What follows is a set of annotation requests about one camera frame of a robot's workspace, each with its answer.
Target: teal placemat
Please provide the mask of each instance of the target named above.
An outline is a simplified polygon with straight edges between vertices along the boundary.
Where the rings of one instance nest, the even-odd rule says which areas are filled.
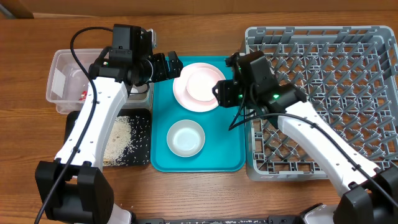
[[[184,66],[203,62],[216,66],[226,79],[232,71],[225,66],[225,57],[179,57]],[[246,161],[244,152],[244,126],[228,131],[238,107],[217,107],[204,113],[183,108],[173,94],[173,80],[155,83],[152,112],[152,145],[150,161],[162,172],[232,172],[242,168]],[[176,156],[167,146],[166,136],[177,121],[196,121],[205,131],[203,149],[192,157]]]

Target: dish rack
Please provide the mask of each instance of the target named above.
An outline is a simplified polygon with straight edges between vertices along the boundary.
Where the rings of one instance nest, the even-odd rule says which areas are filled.
[[[296,84],[360,154],[383,170],[398,166],[398,50],[389,27],[250,27],[242,47],[246,54],[263,51],[280,84]],[[252,180],[327,178],[268,121],[246,123],[245,133]]]

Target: white label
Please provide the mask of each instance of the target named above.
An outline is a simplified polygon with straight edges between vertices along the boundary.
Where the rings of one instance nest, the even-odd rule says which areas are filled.
[[[62,98],[63,96],[63,87],[65,86],[65,76],[58,69],[55,69],[54,78],[52,80],[51,91],[57,94]]]

